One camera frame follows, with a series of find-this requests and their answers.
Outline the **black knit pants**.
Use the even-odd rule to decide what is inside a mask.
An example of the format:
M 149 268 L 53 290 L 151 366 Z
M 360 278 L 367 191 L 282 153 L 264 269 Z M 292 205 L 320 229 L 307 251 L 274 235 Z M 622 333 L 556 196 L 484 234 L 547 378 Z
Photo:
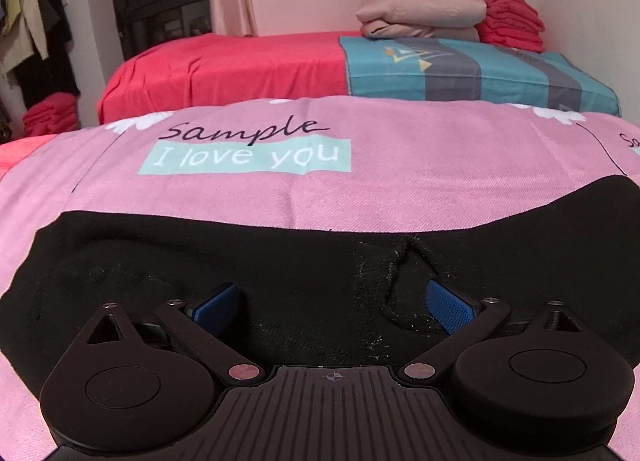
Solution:
M 38 393 L 103 303 L 150 320 L 168 299 L 232 282 L 240 303 L 219 337 L 259 365 L 396 367 L 445 337 L 425 305 L 435 278 L 508 303 L 509 335 L 557 299 L 637 365 L 639 189 L 605 177 L 512 218 L 429 233 L 68 212 L 36 233 L 2 296 L 1 349 Z

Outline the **pink printed bed cover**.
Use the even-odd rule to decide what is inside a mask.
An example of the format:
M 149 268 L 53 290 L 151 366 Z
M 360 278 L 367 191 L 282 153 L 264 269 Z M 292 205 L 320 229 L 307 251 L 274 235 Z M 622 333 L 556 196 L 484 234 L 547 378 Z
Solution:
M 639 130 L 521 104 L 334 96 L 155 112 L 1 148 L 1 455 L 55 444 L 41 386 L 104 303 L 233 281 L 250 358 L 405 363 L 425 278 L 573 307 L 639 360 Z

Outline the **teal grey striped pillow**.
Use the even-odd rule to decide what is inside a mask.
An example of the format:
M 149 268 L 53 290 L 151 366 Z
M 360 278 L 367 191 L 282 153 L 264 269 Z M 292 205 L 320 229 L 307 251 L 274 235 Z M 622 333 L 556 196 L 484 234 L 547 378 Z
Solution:
M 616 93 L 560 53 L 450 39 L 342 36 L 352 96 L 455 102 L 484 100 L 620 115 Z

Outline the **red bed sheet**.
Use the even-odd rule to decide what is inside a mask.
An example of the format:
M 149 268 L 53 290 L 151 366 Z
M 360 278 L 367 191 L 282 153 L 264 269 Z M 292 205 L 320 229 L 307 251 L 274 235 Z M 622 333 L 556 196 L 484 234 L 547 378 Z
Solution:
M 29 138 L 2 170 L 1 190 L 133 196 L 358 176 L 368 162 L 341 37 L 200 36 L 155 47 L 116 71 L 98 128 Z

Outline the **red folded cloth pile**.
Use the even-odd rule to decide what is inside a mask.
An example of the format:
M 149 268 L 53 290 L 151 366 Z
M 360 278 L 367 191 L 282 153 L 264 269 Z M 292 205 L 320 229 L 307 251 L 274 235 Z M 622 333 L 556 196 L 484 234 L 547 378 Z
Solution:
M 23 117 L 26 137 L 58 135 L 79 129 L 77 98 L 70 93 L 54 93 L 29 108 Z

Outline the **folded red blanket on bed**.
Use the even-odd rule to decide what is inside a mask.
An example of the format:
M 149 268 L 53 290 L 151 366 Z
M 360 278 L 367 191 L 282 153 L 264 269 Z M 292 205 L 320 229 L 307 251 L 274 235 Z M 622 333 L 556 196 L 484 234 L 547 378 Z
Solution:
M 546 50 L 546 25 L 525 0 L 484 0 L 486 17 L 475 26 L 480 42 L 533 53 Z

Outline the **folded beige blanket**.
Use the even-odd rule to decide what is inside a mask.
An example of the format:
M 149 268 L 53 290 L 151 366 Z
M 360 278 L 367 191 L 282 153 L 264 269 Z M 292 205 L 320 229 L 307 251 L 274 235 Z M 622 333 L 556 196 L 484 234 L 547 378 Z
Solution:
M 484 0 L 361 0 L 356 17 L 368 39 L 453 39 L 478 42 Z

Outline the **hanging clothes on rack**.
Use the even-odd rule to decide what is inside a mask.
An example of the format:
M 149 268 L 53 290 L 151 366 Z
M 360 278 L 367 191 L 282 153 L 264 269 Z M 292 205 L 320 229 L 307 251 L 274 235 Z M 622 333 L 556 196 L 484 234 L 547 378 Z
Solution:
M 80 95 L 72 43 L 62 0 L 1 0 L 1 77 L 20 88 L 27 108 L 54 93 Z

